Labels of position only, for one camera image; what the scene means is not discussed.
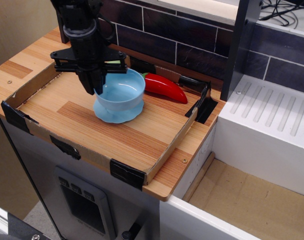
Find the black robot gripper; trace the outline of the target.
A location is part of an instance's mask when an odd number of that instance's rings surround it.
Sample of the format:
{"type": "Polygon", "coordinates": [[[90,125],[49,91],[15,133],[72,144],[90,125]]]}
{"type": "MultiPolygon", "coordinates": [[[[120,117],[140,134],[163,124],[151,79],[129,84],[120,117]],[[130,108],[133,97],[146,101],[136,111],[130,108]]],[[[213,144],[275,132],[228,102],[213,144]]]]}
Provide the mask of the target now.
{"type": "Polygon", "coordinates": [[[107,73],[127,72],[126,54],[109,48],[102,38],[72,38],[70,44],[70,48],[54,51],[50,57],[58,72],[77,73],[82,86],[90,95],[103,93],[107,73]],[[120,61],[120,64],[106,63],[107,61],[120,61]]]}

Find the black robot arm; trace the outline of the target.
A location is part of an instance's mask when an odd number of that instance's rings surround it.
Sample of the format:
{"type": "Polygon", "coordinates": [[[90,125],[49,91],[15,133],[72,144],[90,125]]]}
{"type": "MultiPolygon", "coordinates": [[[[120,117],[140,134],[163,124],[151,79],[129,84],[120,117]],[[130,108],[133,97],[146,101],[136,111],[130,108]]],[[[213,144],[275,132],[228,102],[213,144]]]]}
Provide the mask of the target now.
{"type": "Polygon", "coordinates": [[[76,73],[90,95],[102,94],[107,74],[125,74],[126,54],[109,48],[110,39],[101,33],[100,22],[109,20],[101,15],[100,0],[53,0],[60,30],[71,47],[57,50],[50,57],[58,72],[76,73]]]}

